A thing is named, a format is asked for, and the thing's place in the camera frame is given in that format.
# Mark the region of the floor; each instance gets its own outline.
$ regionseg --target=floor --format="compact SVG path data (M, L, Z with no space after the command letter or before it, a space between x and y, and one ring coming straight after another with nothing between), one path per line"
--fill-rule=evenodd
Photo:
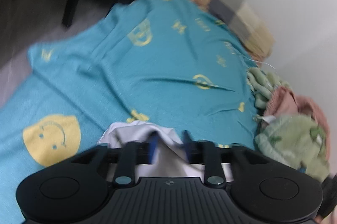
M103 18L111 0L80 0L69 29L61 25L66 0L0 0L0 107L30 73L29 45L73 36Z

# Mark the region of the pillow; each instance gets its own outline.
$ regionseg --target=pillow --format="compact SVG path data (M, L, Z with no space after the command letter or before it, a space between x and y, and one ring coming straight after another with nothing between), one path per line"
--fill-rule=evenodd
M271 54L274 38L245 0L192 1L228 25L254 60L263 61Z

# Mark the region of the pink cloth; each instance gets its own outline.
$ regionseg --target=pink cloth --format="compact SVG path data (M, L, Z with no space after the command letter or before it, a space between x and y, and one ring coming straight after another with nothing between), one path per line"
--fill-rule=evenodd
M274 90L263 115L278 117L293 114L309 115L324 129L326 133L326 158L328 159L330 154L330 129L322 109L312 98L295 95L289 88L279 86Z

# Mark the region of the white wall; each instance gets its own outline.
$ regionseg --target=white wall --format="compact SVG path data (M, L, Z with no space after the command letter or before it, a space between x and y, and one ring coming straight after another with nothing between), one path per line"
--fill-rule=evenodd
M337 0L247 1L276 40L268 62L296 92L322 107L337 144ZM332 170L337 172L337 150L332 152Z

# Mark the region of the bed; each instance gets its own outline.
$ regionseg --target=bed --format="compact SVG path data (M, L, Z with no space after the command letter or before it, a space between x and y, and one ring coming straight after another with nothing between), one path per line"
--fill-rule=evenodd
M15 200L23 178L94 146L116 121L254 148L251 58L191 0L117 4L75 37L33 45L32 74L0 111L0 222L23 221Z

